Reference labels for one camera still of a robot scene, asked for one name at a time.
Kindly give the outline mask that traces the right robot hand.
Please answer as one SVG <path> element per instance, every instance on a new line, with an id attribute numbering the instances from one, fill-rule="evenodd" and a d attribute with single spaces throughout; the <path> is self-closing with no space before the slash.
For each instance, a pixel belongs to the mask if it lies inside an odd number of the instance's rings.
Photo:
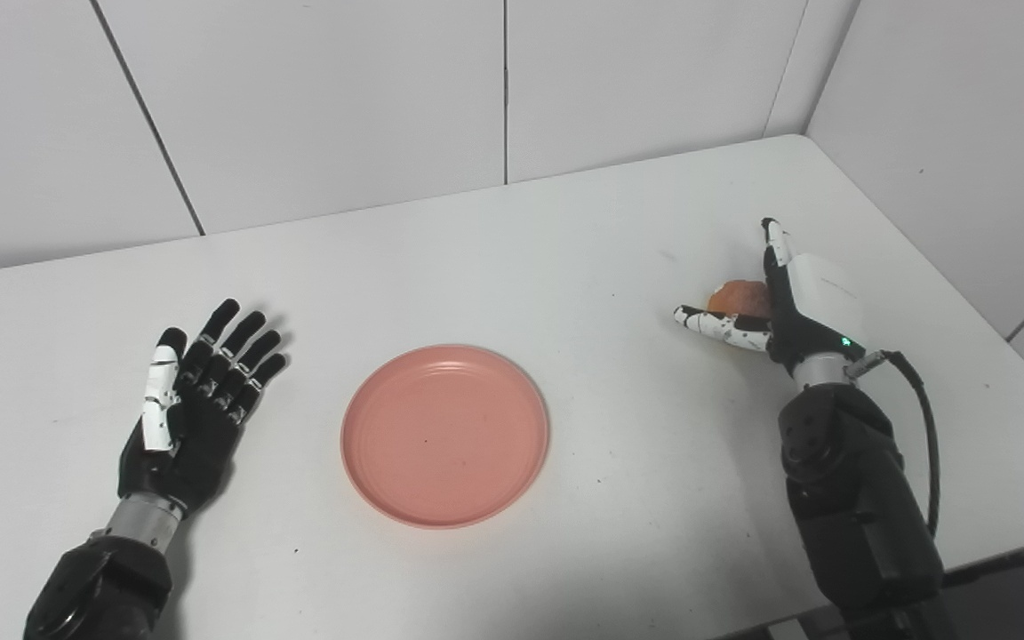
<path id="1" fill-rule="evenodd" d="M 864 304 L 845 272 L 811 252 L 793 250 L 788 232 L 776 219 L 764 218 L 761 227 L 771 315 L 683 305 L 672 313 L 675 323 L 708 339 L 768 354 L 788 372 L 820 354 L 836 354 L 847 364 L 864 359 Z"/>

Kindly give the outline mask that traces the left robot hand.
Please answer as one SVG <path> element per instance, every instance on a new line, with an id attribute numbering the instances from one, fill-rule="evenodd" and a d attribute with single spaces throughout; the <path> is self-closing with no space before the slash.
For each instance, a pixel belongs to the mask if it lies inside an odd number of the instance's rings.
<path id="1" fill-rule="evenodd" d="M 190 517 L 222 490 L 244 424 L 288 365 L 281 333 L 263 312 L 236 319 L 226 299 L 189 339 L 160 335 L 145 401 L 119 455 L 117 495 L 155 497 Z"/>

